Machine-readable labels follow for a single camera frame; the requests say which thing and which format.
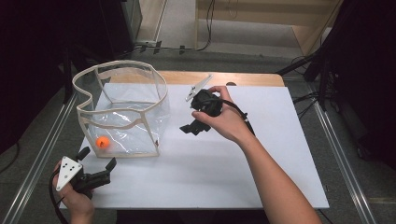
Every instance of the white board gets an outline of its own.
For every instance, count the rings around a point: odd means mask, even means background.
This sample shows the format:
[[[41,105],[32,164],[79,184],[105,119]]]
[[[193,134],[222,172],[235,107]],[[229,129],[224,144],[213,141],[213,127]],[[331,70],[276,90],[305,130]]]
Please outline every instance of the white board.
[[[95,207],[112,209],[262,208],[246,158],[237,144],[214,129],[185,134],[193,121],[185,97],[191,87],[168,85],[171,118],[161,156],[117,159],[111,183],[96,189]],[[328,208],[323,187],[287,88],[228,87],[256,136],[315,208]],[[88,146],[85,139],[81,148]],[[81,162],[85,173],[105,169],[110,159],[93,151]]]

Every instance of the wooden cabinet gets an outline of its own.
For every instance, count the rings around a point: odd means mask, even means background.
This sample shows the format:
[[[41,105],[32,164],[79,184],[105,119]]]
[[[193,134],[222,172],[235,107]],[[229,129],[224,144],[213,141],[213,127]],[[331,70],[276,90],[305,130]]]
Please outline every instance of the wooden cabinet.
[[[196,0],[195,30],[212,0]],[[343,0],[217,0],[213,20],[291,25],[303,55],[313,51]]]
[[[136,42],[138,44],[155,44],[160,32],[167,0],[140,0],[143,16]]]

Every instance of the gray carpet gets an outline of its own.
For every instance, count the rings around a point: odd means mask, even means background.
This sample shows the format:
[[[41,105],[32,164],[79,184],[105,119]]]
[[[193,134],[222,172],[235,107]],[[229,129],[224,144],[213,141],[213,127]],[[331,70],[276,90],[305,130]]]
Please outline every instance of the gray carpet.
[[[274,73],[290,64],[290,59],[285,58],[192,51],[186,51],[179,55],[178,51],[170,50],[162,50],[159,54],[152,54],[152,51],[148,50],[144,53],[135,53],[130,59],[150,63],[157,70],[178,71]],[[284,80],[291,96],[302,96],[308,93],[305,82],[297,73],[290,73],[284,77]],[[0,174],[0,198],[2,199],[0,219],[6,215],[19,185],[29,172],[36,154],[45,141],[46,135],[61,109],[63,95],[63,90],[60,90],[41,111],[20,141],[20,156],[8,170]],[[309,101],[305,101],[297,104],[296,111],[303,110],[309,103]],[[396,198],[396,173],[380,161],[367,162],[359,159],[342,118],[333,110],[330,110],[329,114],[367,197]],[[326,186],[326,195],[331,208],[324,209],[323,213],[333,223],[361,223],[314,108],[304,115],[301,123],[320,179]],[[76,110],[73,109],[30,200],[21,214],[19,223],[59,223],[50,204],[49,177],[54,165],[63,155],[74,156],[77,153],[82,139],[83,133],[78,125]],[[11,160],[15,149],[15,147],[11,148],[0,155],[1,165]],[[371,206],[378,223],[392,223],[393,220],[396,220],[394,203],[372,203]],[[329,223],[322,214],[319,215],[322,217],[323,223]],[[115,220],[115,211],[103,209],[96,211],[95,223],[115,223]]]

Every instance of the wooden table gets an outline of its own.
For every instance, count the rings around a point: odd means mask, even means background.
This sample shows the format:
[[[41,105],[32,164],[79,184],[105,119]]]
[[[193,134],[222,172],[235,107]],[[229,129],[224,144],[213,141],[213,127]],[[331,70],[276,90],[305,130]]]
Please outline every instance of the wooden table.
[[[237,86],[284,87],[283,79],[277,74],[219,73],[219,72],[179,72],[159,71],[168,84],[195,84],[212,74],[207,85],[226,85],[233,82]]]

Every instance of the orange ball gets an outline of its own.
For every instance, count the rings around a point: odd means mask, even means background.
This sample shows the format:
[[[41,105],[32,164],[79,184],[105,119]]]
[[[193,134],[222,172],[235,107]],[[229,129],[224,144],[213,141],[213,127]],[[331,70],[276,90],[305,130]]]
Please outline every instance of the orange ball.
[[[106,149],[110,145],[110,139],[106,136],[99,136],[96,139],[96,146],[100,149]]]

